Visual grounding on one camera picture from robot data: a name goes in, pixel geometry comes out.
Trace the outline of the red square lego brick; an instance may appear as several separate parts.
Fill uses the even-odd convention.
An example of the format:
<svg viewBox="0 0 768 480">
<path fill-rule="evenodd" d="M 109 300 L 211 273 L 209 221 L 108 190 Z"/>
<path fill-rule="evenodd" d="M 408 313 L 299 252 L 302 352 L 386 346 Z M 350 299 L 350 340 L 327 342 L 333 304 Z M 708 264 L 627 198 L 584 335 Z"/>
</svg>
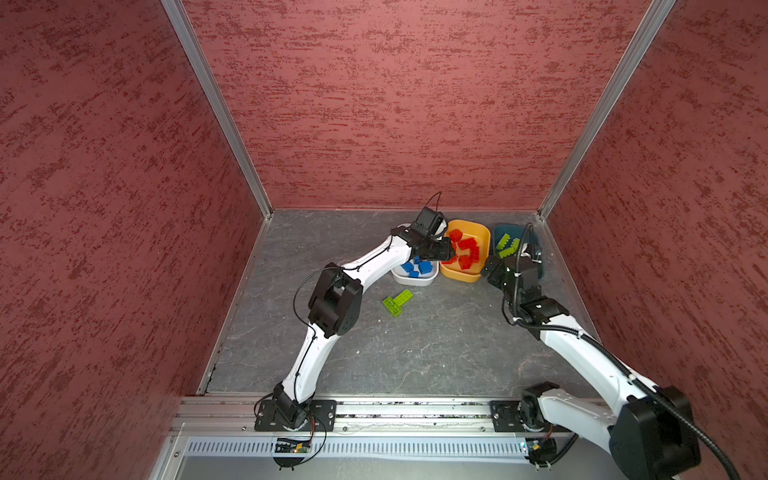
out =
<svg viewBox="0 0 768 480">
<path fill-rule="evenodd" d="M 458 243 L 463 239 L 464 233 L 460 229 L 453 229 L 449 232 L 449 238 L 452 242 Z"/>
</svg>

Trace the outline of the blue lego cube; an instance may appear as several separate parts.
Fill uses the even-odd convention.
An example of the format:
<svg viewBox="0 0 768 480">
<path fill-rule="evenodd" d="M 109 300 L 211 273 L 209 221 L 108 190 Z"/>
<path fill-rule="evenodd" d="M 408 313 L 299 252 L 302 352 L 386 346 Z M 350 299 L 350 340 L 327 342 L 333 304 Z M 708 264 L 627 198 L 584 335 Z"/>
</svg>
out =
<svg viewBox="0 0 768 480">
<path fill-rule="evenodd" d="M 421 276 L 430 275 L 433 272 L 433 266 L 430 261 L 420 261 L 417 267 Z"/>
</svg>

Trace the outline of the red lego plate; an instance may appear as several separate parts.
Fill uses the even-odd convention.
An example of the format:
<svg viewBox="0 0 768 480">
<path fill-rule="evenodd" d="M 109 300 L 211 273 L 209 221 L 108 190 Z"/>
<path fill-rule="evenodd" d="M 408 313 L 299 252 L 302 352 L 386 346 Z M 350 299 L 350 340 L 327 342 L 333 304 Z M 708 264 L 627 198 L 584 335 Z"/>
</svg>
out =
<svg viewBox="0 0 768 480">
<path fill-rule="evenodd" d="M 460 240 L 457 246 L 461 251 L 478 252 L 479 246 L 475 237 L 467 237 Z"/>
</svg>

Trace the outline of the blue lego brick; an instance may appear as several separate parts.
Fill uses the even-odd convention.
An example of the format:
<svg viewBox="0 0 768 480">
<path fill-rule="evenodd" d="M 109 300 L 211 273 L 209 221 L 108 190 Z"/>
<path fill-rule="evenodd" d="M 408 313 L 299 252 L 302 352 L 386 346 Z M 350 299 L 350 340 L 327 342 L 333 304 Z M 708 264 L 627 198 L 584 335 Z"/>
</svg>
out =
<svg viewBox="0 0 768 480">
<path fill-rule="evenodd" d="M 418 278 L 420 275 L 417 267 L 412 262 L 402 264 L 401 269 L 410 278 Z"/>
</svg>

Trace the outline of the green lego brick long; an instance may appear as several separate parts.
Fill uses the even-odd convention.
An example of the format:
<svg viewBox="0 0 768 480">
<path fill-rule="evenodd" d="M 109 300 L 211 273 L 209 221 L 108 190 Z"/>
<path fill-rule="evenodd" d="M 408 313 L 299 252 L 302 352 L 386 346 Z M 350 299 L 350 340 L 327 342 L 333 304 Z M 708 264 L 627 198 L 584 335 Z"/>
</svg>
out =
<svg viewBox="0 0 768 480">
<path fill-rule="evenodd" d="M 413 293 L 412 293 L 410 290 L 408 290 L 408 289 L 405 289 L 405 290 L 403 290 L 403 291 L 402 291 L 400 294 L 398 294 L 398 295 L 397 295 L 397 296 L 394 298 L 394 302 L 395 302 L 395 304 L 396 304 L 396 305 L 398 305 L 398 306 L 400 306 L 400 307 L 403 307 L 403 306 L 405 306 L 405 305 L 406 305 L 406 304 L 407 304 L 407 303 L 408 303 L 408 302 L 409 302 L 409 301 L 410 301 L 412 298 L 413 298 Z"/>
</svg>

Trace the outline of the narrow green lego brick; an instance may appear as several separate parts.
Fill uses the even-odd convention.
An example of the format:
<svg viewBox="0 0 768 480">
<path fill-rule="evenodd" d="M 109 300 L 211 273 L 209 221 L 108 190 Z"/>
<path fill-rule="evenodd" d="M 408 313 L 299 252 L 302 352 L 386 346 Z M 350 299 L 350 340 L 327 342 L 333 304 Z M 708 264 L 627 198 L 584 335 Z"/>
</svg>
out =
<svg viewBox="0 0 768 480">
<path fill-rule="evenodd" d="M 382 304 L 393 317 L 397 318 L 402 314 L 402 306 L 395 299 L 386 297 Z"/>
</svg>

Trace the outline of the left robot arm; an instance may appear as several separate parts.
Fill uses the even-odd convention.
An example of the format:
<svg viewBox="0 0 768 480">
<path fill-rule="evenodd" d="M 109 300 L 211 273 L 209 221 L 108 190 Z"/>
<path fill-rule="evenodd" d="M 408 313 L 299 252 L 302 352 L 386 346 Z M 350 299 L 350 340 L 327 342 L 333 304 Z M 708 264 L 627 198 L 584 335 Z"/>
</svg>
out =
<svg viewBox="0 0 768 480">
<path fill-rule="evenodd" d="M 307 327 L 305 339 L 287 376 L 272 392 L 272 399 L 287 427 L 299 429 L 331 350 L 356 324 L 364 293 L 397 266 L 413 258 L 444 261 L 454 250 L 445 236 L 447 221 L 425 229 L 417 223 L 398 226 L 385 241 L 347 264 L 329 263 L 316 274 L 308 301 L 309 312 L 299 320 Z"/>
</svg>

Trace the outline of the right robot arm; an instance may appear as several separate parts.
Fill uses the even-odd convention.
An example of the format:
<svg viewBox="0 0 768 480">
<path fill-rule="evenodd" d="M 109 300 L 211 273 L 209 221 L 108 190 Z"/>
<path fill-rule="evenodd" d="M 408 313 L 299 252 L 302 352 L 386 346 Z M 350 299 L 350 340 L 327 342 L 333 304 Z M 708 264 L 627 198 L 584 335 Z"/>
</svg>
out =
<svg viewBox="0 0 768 480">
<path fill-rule="evenodd" d="M 603 401 L 598 407 L 546 381 L 525 389 L 517 419 L 530 432 L 570 430 L 608 452 L 629 479 L 673 479 L 701 462 L 692 408 L 675 387 L 661 388 L 589 335 L 543 294 L 535 261 L 489 257 L 481 271 L 502 294 L 502 314 L 565 359 Z"/>
</svg>

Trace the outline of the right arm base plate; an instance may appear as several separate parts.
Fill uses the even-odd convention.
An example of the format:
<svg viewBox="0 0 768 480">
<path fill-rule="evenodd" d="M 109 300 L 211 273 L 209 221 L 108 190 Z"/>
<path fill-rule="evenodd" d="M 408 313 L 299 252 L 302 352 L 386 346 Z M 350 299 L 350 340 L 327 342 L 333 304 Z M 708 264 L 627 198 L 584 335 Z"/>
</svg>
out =
<svg viewBox="0 0 768 480">
<path fill-rule="evenodd" d="M 495 433 L 570 433 L 562 426 L 545 421 L 531 400 L 491 400 L 489 408 Z"/>
</svg>

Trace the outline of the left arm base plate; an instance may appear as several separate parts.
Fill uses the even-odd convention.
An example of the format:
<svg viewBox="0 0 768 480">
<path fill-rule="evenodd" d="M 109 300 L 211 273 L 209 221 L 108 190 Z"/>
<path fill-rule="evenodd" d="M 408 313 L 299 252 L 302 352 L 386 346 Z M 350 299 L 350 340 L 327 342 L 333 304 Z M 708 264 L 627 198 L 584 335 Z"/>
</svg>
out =
<svg viewBox="0 0 768 480">
<path fill-rule="evenodd" d="M 259 403 L 255 410 L 253 429 L 256 432 L 325 433 L 334 429 L 338 402 L 311 400 L 307 405 L 287 413 L 282 412 L 273 399 Z"/>
</svg>

